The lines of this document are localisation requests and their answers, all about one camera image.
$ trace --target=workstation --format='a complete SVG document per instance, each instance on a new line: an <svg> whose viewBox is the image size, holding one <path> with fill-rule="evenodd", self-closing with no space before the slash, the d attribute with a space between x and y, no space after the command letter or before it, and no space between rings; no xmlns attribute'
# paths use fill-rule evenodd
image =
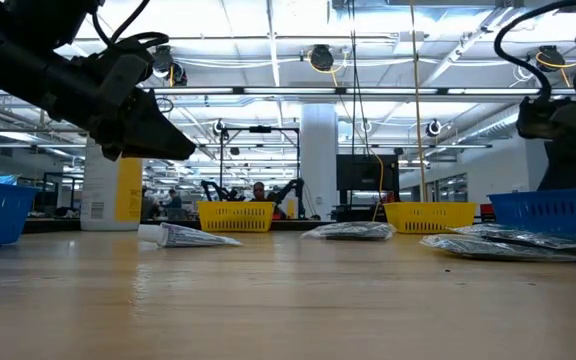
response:
<svg viewBox="0 0 576 360"><path fill-rule="evenodd" d="M0 358L576 357L576 1L64 3L0 2Z"/></svg>

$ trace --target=wall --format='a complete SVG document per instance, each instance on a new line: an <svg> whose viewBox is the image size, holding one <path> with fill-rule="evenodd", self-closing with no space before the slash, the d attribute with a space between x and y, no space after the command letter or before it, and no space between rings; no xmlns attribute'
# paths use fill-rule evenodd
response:
<svg viewBox="0 0 576 360"><path fill-rule="evenodd" d="M426 182L466 173L468 200L478 204L489 203L488 194L536 190L547 166L543 144L517 135L492 144L491 149L466 150L456 163L432 164ZM419 185L420 176L419 171L402 175L401 188Z"/></svg>
<svg viewBox="0 0 576 360"><path fill-rule="evenodd" d="M62 172L61 161L46 154L31 154L27 149L12 150L12 157L0 153L0 171L31 179L41 179L44 172Z"/></svg>

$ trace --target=black monitor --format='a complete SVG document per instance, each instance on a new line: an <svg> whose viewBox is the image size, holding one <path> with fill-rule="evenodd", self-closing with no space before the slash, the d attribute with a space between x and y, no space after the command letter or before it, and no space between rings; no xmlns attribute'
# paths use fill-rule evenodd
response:
<svg viewBox="0 0 576 360"><path fill-rule="evenodd" d="M379 155L384 163L382 190L399 192L399 156ZM337 190L378 191L381 166L373 156L337 155Z"/></svg>

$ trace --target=yellow plastic basket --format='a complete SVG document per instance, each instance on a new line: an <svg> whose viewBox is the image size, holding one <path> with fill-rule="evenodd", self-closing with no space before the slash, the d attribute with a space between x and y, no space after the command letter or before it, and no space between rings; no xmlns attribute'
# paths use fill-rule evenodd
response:
<svg viewBox="0 0 576 360"><path fill-rule="evenodd" d="M197 204L203 231L227 232L270 230L275 206L272 202L200 201Z"/></svg>
<svg viewBox="0 0 576 360"><path fill-rule="evenodd" d="M475 203L391 203L385 204L386 217L397 232L438 234L446 228L472 225Z"/></svg>

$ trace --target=wooden table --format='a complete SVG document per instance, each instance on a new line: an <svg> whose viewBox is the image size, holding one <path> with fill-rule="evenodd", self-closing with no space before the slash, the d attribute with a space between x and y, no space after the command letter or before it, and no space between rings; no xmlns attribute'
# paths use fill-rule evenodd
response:
<svg viewBox="0 0 576 360"><path fill-rule="evenodd" d="M298 235L25 236L0 249L0 359L576 359L576 264Z"/></svg>

